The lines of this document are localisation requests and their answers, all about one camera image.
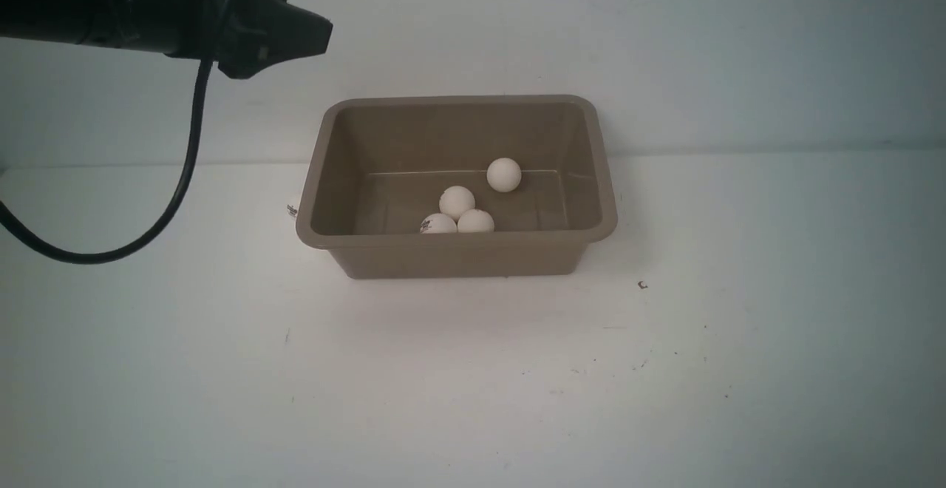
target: white surface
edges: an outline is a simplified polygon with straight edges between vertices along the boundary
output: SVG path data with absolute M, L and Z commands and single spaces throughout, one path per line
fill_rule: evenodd
M 496 159 L 486 169 L 486 181 L 496 192 L 512 192 L 523 181 L 523 169 L 509 157 Z
M 345 98 L 575 93 L 612 155 L 946 142 L 942 0 L 291 0 L 328 54 L 213 76 L 202 160 L 310 157 Z M 197 65 L 0 40 L 0 166 L 178 162 Z
M 453 185 L 447 187 L 440 195 L 440 212 L 455 221 L 458 221 L 464 212 L 474 207 L 476 207 L 476 198 L 473 197 L 473 192 L 470 192 L 470 189 L 466 187 Z
M 482 209 L 470 209 L 460 216 L 457 231 L 460 233 L 491 233 L 496 229 L 493 216 Z
M 304 165 L 200 167 L 115 265 L 0 233 L 0 484 L 946 484 L 946 152 L 611 164 L 618 231 L 562 278 L 353 282 L 294 234 Z M 176 172 L 0 196 L 102 249 Z
M 443 212 L 435 212 L 427 218 L 423 219 L 423 222 L 420 224 L 420 232 L 422 233 L 456 233 L 457 232 L 457 223 L 453 221 L 452 218 L 443 214 Z

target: plastic tub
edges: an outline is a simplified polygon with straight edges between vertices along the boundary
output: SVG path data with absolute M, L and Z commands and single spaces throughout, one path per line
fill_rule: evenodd
M 513 192 L 486 168 L 511 157 Z M 443 190 L 463 185 L 496 232 L 420 234 Z M 576 96 L 373 98 L 331 107 L 296 218 L 349 277 L 538 276 L 574 271 L 618 223 L 594 106 Z

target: power cord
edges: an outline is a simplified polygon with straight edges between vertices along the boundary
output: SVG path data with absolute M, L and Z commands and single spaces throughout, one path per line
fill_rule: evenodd
M 20 222 L 20 219 L 17 219 L 17 217 L 7 209 L 7 206 L 4 205 L 2 201 L 0 201 L 0 224 L 20 242 L 29 246 L 34 251 L 50 259 L 60 262 L 70 262 L 73 263 L 73 265 L 102 265 L 102 263 L 105 262 L 124 259 L 132 255 L 132 253 L 145 248 L 155 237 L 161 234 L 161 231 L 168 226 L 171 219 L 174 218 L 177 213 L 180 204 L 183 202 L 183 196 L 187 194 L 187 188 L 190 187 L 190 180 L 194 175 L 194 169 L 197 165 L 197 151 L 200 147 L 200 130 L 202 130 L 203 127 L 203 103 L 207 93 L 207 81 L 210 79 L 210 70 L 212 70 L 214 66 L 214 55 L 217 44 L 220 42 L 220 37 L 222 37 L 223 30 L 226 28 L 227 20 L 230 18 L 232 10 L 233 0 L 223 0 L 222 5 L 220 5 L 220 16 L 217 17 L 214 32 L 211 34 L 205 55 L 203 59 L 200 59 L 200 65 L 197 68 L 197 80 L 194 83 L 194 100 L 190 110 L 190 135 L 187 140 L 187 154 L 185 156 L 185 162 L 183 162 L 182 171 L 180 171 L 178 185 L 174 190 L 174 194 L 171 196 L 168 207 L 165 208 L 165 211 L 158 217 L 157 222 L 155 222 L 148 231 L 145 231 L 144 234 L 135 239 L 135 241 L 128 243 L 128 245 L 123 245 L 118 249 L 112 249 L 112 251 L 104 251 L 101 253 L 75 253 L 73 251 L 57 248 L 57 246 L 51 245 L 51 243 L 45 242 L 40 237 L 36 236 L 35 233 Z

